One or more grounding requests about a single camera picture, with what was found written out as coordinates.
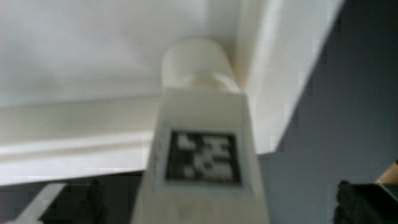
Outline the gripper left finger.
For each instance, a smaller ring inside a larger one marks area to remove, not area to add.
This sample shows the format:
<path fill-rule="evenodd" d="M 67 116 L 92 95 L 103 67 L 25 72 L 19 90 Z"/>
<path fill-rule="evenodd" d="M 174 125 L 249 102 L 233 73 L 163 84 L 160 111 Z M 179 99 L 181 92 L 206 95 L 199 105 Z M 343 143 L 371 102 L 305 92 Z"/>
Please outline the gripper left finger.
<path fill-rule="evenodd" d="M 106 224 L 103 185 L 97 181 L 50 183 L 10 224 Z"/>

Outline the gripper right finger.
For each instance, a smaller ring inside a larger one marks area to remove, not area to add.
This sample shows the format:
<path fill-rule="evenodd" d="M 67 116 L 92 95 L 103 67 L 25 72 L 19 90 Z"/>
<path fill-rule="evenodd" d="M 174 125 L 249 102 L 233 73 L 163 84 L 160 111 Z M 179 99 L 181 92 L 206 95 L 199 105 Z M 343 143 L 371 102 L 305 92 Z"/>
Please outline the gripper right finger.
<path fill-rule="evenodd" d="M 398 224 L 398 160 L 373 183 L 339 182 L 336 201 L 332 224 Z"/>

